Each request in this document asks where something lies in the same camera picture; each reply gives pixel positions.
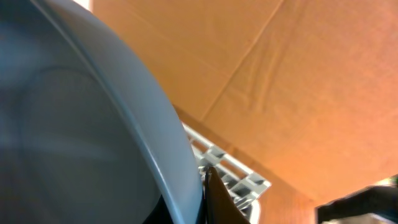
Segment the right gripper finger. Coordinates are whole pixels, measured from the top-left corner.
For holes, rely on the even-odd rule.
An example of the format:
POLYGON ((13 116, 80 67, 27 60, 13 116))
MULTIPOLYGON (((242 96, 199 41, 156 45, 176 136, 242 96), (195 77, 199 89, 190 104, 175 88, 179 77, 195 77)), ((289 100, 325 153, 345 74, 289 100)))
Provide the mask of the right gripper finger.
POLYGON ((214 167, 206 170, 205 202, 207 224, 250 224, 235 206, 214 167))

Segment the blue plate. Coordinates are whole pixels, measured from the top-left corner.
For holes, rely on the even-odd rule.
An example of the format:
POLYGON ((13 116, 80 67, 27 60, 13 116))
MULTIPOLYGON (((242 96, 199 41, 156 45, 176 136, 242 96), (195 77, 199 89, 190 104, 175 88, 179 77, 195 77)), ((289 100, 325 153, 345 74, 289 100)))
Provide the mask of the blue plate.
POLYGON ((73 1, 1 2, 1 222, 205 223, 163 89, 73 1))

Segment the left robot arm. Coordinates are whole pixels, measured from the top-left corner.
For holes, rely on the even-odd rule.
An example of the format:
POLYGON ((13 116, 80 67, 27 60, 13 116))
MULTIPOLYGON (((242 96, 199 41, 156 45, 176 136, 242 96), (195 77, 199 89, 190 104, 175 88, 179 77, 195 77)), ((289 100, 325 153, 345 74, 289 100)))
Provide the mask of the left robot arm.
POLYGON ((397 175, 392 185, 374 185, 350 197, 317 208, 317 223, 373 213, 397 223, 397 175))

